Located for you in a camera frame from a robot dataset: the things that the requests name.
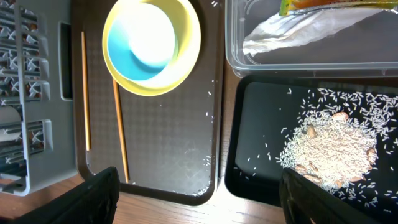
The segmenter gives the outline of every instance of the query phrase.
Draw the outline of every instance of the wooden table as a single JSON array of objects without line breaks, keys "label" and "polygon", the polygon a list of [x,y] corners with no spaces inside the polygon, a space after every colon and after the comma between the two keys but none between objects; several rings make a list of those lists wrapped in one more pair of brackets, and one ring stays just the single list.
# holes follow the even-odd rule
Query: wooden table
[{"label": "wooden table", "polygon": [[[199,207],[188,207],[121,193],[114,223],[285,223],[281,208],[237,198],[228,192],[224,184],[235,92],[239,80],[225,60],[220,182],[210,201]],[[83,179],[76,175],[26,197],[0,194],[0,217],[17,218],[82,182]]]}]

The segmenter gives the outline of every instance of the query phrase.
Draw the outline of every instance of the wooden chopstick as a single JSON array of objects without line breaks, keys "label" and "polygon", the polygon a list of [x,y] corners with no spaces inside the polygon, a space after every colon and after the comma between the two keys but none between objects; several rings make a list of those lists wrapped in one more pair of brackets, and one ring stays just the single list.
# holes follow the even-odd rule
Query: wooden chopstick
[{"label": "wooden chopstick", "polygon": [[87,58],[85,33],[81,32],[81,62],[83,64],[83,103],[85,111],[86,150],[91,149],[90,109],[88,107]]},{"label": "wooden chopstick", "polygon": [[120,107],[119,85],[115,80],[113,80],[113,92],[114,92],[114,101],[116,104],[116,115],[118,117],[119,139],[120,139],[120,148],[122,150],[124,176],[126,178],[126,183],[129,183],[130,181],[129,165],[127,163],[126,142],[124,140],[124,128],[123,128],[122,111]]}]

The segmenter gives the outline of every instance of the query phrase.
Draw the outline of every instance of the white tissue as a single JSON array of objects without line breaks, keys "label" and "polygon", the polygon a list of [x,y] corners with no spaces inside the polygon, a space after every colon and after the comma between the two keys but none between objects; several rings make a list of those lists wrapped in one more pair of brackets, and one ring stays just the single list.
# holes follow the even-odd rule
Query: white tissue
[{"label": "white tissue", "polygon": [[381,12],[381,9],[336,9],[303,15],[273,15],[260,23],[243,42],[243,53],[255,56],[282,47],[306,45]]}]

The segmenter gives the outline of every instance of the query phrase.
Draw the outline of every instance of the gray plastic crate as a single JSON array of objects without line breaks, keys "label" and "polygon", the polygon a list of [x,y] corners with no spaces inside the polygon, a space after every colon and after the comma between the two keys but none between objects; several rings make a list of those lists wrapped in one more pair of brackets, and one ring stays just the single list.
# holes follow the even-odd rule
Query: gray plastic crate
[{"label": "gray plastic crate", "polygon": [[0,192],[24,196],[77,174],[69,21],[69,0],[0,0],[0,105],[21,116],[0,123],[2,134],[20,133],[0,142]]}]

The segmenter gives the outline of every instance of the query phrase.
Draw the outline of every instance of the black tray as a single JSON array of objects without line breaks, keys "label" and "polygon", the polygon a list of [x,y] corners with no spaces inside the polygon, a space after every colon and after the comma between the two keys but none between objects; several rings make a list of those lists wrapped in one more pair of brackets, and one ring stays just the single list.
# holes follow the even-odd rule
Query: black tray
[{"label": "black tray", "polygon": [[[398,89],[391,87],[357,85],[347,83],[326,82],[316,79],[278,79],[262,75],[251,75],[243,78],[236,92],[236,102],[234,109],[233,127],[229,145],[229,154],[226,166],[225,184],[228,190],[242,198],[255,200],[280,206],[279,200],[279,180],[282,173],[282,167],[276,163],[275,157],[279,157],[284,147],[286,134],[292,134],[292,130],[299,126],[297,116],[302,112],[302,99],[310,96],[310,103],[317,106],[320,96],[317,88],[329,88],[335,91],[345,91],[347,93],[361,91],[381,93],[391,96],[398,95]],[[322,103],[319,110],[325,108]],[[359,115],[359,109],[351,117]],[[398,113],[394,113],[394,118],[398,119]],[[283,134],[281,129],[287,127]],[[376,182],[373,189],[365,188],[363,195],[368,199],[357,196],[356,199],[362,200],[344,200],[352,207],[365,212],[373,218],[386,222],[388,218],[398,215],[398,199],[391,199],[391,196],[384,196],[387,190],[393,191],[395,195],[398,191],[398,166],[396,174],[390,170],[390,166],[398,164],[398,151],[388,155],[384,150],[384,143],[387,144],[386,151],[395,150],[392,147],[398,147],[392,142],[397,137],[398,131],[389,133],[390,139],[381,143],[381,138],[377,137],[377,149],[379,159],[377,162],[378,170],[372,170],[366,175],[371,181],[356,182],[354,187],[358,194],[357,185],[369,182]],[[379,201],[376,207],[365,208],[364,202],[370,201],[376,196],[374,190],[378,191],[377,199]],[[386,213],[383,209],[388,209],[392,213]]]},{"label": "black tray", "polygon": [[[223,74],[222,8],[191,0],[201,26],[201,49],[191,74],[176,89],[153,97],[119,87],[130,181],[119,143],[112,77],[101,40],[116,0],[72,1],[75,144],[85,179],[118,169],[121,191],[186,205],[207,202],[217,186]],[[91,145],[85,149],[81,32],[85,32]]]}]

